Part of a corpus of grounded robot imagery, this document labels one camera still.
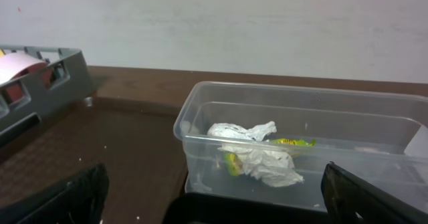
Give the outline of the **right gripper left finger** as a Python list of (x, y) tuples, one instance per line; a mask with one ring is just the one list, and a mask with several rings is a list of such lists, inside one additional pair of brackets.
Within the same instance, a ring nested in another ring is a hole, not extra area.
[(99, 223), (109, 184), (105, 164), (95, 164), (2, 207), (1, 223)]

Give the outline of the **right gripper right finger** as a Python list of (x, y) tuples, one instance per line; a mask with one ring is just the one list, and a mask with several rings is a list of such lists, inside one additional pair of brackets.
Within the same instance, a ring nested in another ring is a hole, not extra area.
[(424, 224), (427, 214), (330, 162), (321, 192), (333, 223)]

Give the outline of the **white napkin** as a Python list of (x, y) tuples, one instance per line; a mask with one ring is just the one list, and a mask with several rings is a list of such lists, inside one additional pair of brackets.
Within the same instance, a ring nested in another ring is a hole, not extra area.
[[(214, 137), (262, 141), (275, 132), (276, 124), (270, 121), (250, 129), (236, 124), (216, 123), (210, 127), (207, 134)], [(287, 152), (238, 147), (227, 143), (223, 143), (218, 150), (223, 153), (232, 176), (251, 176), (270, 187), (288, 187), (304, 182), (304, 177), (295, 171), (293, 158)]]

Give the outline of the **green snack wrapper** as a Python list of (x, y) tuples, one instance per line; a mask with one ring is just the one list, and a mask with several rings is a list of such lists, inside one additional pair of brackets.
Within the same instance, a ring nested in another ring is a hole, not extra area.
[[(314, 146), (316, 144), (316, 139), (312, 139), (311, 142), (306, 142), (305, 140), (293, 140), (287, 138), (279, 138), (271, 140), (273, 143), (277, 144), (290, 144), (298, 146)], [(223, 153), (223, 158), (227, 165), (227, 170), (231, 176), (239, 176), (243, 173), (242, 163), (239, 160), (238, 156), (235, 153), (226, 151)]]

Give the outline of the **pink bowl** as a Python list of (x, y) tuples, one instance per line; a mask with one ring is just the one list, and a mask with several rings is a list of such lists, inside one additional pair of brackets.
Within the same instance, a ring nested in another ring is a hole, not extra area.
[[(45, 68), (47, 62), (34, 58), (26, 53), (8, 53), (1, 55), (1, 84), (15, 78), (31, 74)], [(13, 103), (23, 97), (23, 90), (19, 84), (6, 87), (8, 103)]]

